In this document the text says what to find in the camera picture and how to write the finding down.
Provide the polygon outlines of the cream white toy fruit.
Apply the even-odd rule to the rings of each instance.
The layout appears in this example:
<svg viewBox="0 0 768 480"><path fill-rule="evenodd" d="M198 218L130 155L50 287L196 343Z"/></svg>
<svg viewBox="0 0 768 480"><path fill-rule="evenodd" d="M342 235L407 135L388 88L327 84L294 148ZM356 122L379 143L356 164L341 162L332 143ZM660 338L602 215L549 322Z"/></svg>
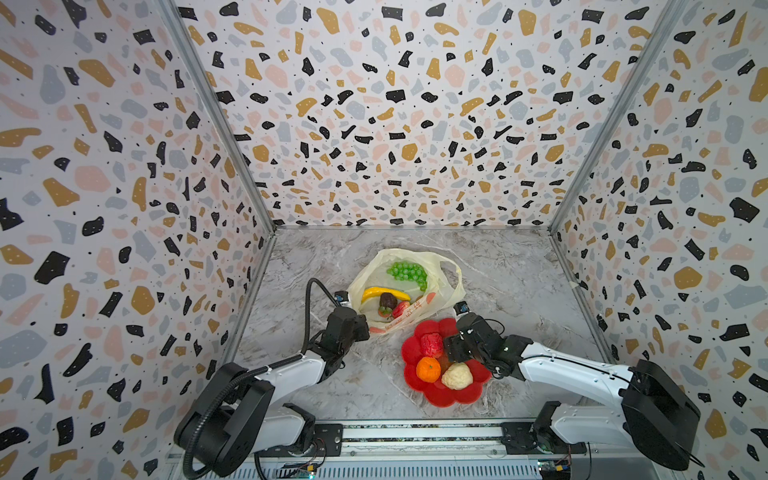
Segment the cream white toy fruit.
<svg viewBox="0 0 768 480"><path fill-rule="evenodd" d="M459 391L469 387L474 377L466 363L453 363L442 374L441 382L446 388Z"/></svg>

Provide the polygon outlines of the red toy fruit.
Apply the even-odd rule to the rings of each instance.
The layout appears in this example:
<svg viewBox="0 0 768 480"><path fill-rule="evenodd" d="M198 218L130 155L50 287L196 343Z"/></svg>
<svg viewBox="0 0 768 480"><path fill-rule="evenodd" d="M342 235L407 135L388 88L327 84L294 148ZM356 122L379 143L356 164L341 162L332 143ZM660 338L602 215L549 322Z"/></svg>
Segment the red toy fruit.
<svg viewBox="0 0 768 480"><path fill-rule="evenodd" d="M423 357L437 359L444 354L444 339L438 332L424 334L419 339Z"/></svg>

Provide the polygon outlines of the yellow toy banana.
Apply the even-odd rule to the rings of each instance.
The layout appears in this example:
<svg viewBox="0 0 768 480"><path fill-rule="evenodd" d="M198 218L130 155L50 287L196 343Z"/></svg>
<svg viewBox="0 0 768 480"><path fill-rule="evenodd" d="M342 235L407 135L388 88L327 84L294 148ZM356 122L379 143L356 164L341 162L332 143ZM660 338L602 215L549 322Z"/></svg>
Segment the yellow toy banana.
<svg viewBox="0 0 768 480"><path fill-rule="evenodd" d="M384 287L370 287L364 290L361 297L361 303L364 304L374 298L384 299L386 303L393 303L394 305L411 301L411 297L400 290Z"/></svg>

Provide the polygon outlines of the orange toy fruit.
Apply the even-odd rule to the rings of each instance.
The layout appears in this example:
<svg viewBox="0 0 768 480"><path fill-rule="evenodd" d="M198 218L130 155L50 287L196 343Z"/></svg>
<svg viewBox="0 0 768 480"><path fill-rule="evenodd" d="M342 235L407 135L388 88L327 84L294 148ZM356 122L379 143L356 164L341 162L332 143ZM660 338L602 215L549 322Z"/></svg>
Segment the orange toy fruit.
<svg viewBox="0 0 768 480"><path fill-rule="evenodd" d="M422 357L416 364L416 376L425 383L435 383L442 376L440 362L433 357Z"/></svg>

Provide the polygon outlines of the yellow plastic fruit-print bag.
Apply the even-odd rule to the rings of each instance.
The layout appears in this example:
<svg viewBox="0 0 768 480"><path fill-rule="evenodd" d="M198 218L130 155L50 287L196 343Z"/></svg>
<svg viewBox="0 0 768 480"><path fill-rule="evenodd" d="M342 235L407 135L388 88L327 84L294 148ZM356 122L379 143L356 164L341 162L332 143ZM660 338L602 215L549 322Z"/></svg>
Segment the yellow plastic fruit-print bag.
<svg viewBox="0 0 768 480"><path fill-rule="evenodd" d="M425 268L428 287L424 292L415 283L396 281L387 273L387 269L399 261L419 263ZM378 298L361 303L364 290L370 287L405 292L411 297L410 307L397 319L392 316L381 318L378 315ZM433 252L400 248L379 251L358 273L347 291L352 308L366 316L369 328L375 334L391 333L419 321L432 319L465 297L462 270L455 261Z"/></svg>

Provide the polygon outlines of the red flower-shaped plate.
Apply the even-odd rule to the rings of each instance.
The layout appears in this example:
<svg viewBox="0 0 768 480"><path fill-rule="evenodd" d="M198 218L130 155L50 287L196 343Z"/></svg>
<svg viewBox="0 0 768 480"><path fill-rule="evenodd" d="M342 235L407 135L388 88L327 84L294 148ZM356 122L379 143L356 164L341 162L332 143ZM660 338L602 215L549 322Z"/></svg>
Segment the red flower-shaped plate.
<svg viewBox="0 0 768 480"><path fill-rule="evenodd" d="M432 332L438 332L443 339L456 334L456 320L445 318L439 321L427 320L421 322L414 333L408 337L401 347L401 356L405 362L404 379L406 384L414 391L421 392L427 401L435 407L447 408L455 403L472 404L480 399L483 393L483 386L490 380L490 372L475 360L469 360L466 364L469 366L474 382L467 388L454 391L446 388L441 378L435 383L425 383L416 376L416 364L423 357L419 347L419 339L422 335ZM444 353L437 358L442 367L442 374L448 369L451 362Z"/></svg>

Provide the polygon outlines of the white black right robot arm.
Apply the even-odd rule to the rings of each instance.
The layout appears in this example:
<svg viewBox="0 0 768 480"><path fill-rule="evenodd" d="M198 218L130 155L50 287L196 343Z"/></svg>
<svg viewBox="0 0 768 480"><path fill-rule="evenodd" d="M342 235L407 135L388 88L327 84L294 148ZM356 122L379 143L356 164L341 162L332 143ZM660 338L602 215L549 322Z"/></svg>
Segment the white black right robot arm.
<svg viewBox="0 0 768 480"><path fill-rule="evenodd" d="M700 410L656 363L627 366L576 357L524 336L504 336L463 302L454 311L457 331L444 342L450 361L475 360L495 379L546 384L593 402L546 402L529 430L512 436L515 447L552 453L579 444L634 448L674 471L698 461L693 447Z"/></svg>

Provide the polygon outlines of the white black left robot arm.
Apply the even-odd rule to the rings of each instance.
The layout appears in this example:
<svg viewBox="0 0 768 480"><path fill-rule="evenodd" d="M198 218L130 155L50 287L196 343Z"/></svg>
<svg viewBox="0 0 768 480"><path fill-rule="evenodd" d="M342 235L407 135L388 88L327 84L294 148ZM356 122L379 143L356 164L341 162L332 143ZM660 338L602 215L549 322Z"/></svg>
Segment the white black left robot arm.
<svg viewBox="0 0 768 480"><path fill-rule="evenodd" d="M174 433L174 443L184 450L183 475L226 477L253 452L297 443L306 450L315 417L279 402L327 380L351 347L369 338L366 317L342 305L328 316L325 330L308 340L305 351L255 369L234 362L220 367Z"/></svg>

